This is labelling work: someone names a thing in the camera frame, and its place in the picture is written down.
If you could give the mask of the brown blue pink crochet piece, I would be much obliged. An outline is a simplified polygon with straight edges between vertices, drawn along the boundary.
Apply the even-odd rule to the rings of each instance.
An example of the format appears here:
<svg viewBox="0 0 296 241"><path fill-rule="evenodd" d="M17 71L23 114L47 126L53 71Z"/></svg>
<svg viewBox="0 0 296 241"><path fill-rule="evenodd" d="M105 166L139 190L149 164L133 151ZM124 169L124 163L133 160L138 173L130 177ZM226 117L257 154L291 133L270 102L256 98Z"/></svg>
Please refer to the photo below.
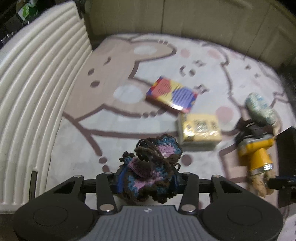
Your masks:
<svg viewBox="0 0 296 241"><path fill-rule="evenodd" d="M164 204L175 197L172 177L181 167L182 153L176 138L168 134L139 140L133 153L124 152L119 158L121 166L127 166L121 197L135 205L149 198Z"/></svg>

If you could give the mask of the colourful card box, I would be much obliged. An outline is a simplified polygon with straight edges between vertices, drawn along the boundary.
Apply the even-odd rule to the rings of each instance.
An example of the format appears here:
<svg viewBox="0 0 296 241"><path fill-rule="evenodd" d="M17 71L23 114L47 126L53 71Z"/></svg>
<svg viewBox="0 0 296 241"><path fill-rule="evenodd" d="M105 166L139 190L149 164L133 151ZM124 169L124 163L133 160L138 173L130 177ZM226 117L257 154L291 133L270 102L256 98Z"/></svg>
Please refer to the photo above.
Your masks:
<svg viewBox="0 0 296 241"><path fill-rule="evenodd" d="M189 113L198 95L195 90L161 76L147 91L146 100L179 113Z"/></svg>

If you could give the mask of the blue floral satin pouch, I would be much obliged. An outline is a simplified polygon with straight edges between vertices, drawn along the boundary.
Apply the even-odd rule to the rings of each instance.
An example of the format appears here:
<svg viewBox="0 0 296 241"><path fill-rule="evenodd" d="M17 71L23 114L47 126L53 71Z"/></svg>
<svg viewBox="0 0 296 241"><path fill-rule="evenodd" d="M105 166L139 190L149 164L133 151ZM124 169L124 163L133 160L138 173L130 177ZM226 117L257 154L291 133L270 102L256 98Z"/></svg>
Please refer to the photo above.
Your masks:
<svg viewBox="0 0 296 241"><path fill-rule="evenodd" d="M245 100L245 105L250 116L257 122L271 126L276 123L277 119L273 108L267 104L260 94L250 93Z"/></svg>

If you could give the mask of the cartoon bunny bed sheet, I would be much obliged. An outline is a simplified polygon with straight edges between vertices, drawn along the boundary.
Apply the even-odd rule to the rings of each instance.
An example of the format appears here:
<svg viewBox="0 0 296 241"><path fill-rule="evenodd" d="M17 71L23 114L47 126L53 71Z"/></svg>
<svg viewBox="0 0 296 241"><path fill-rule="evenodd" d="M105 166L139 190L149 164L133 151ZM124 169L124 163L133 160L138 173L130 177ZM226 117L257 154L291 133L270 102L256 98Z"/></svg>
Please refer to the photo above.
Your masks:
<svg viewBox="0 0 296 241"><path fill-rule="evenodd" d="M141 138L178 136L177 113L146 101L159 77L198 93L193 113L217 116L222 141L211 151L185 148L181 171L208 179L220 174L244 188L247 168L237 157L238 122L248 120L245 100L260 94L274 109L276 131L295 125L276 72L262 62L201 40L166 35L105 39L80 71L67 100L52 150L47 189L74 175L115 172L124 152Z"/></svg>

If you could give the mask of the black storage box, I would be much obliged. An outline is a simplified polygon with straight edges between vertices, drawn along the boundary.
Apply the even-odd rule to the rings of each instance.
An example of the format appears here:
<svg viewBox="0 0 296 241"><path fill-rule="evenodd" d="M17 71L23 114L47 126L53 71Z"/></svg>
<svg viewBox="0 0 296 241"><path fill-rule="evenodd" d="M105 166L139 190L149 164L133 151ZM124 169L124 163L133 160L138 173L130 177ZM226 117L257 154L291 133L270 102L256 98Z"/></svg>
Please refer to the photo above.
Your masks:
<svg viewBox="0 0 296 241"><path fill-rule="evenodd" d="M267 181L270 189L278 190L278 206L295 203L295 128L289 127L276 137L278 169L275 178Z"/></svg>

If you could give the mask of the cream ribbed headboard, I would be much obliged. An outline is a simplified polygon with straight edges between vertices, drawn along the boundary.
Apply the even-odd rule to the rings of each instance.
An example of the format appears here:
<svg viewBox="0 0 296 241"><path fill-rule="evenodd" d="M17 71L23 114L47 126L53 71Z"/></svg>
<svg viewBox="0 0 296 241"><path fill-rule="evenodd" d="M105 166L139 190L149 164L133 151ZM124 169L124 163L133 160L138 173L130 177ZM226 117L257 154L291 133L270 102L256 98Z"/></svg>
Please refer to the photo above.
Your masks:
<svg viewBox="0 0 296 241"><path fill-rule="evenodd" d="M1 49L2 213L45 191L64 108L91 52L73 1L46 10Z"/></svg>

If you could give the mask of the beige wardrobe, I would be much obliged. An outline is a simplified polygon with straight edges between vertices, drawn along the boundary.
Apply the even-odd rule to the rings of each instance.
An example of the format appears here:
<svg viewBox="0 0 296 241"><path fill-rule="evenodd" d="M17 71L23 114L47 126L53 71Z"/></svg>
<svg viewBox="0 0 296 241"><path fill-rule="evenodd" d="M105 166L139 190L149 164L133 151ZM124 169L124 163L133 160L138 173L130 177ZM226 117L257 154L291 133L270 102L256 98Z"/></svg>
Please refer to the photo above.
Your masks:
<svg viewBox="0 0 296 241"><path fill-rule="evenodd" d="M278 1L92 1L85 21L93 40L168 34L214 42L273 68L295 64L295 16Z"/></svg>

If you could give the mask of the green white package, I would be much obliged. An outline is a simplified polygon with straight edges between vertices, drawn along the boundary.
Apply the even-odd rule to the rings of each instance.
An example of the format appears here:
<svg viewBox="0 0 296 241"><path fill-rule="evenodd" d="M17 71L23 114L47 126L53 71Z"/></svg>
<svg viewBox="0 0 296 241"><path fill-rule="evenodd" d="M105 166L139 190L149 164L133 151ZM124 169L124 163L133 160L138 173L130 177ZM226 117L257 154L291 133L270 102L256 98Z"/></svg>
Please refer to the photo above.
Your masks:
<svg viewBox="0 0 296 241"><path fill-rule="evenodd" d="M28 22L39 14L39 10L37 8L38 1L30 0L27 1L18 11L18 16L22 19L22 21Z"/></svg>

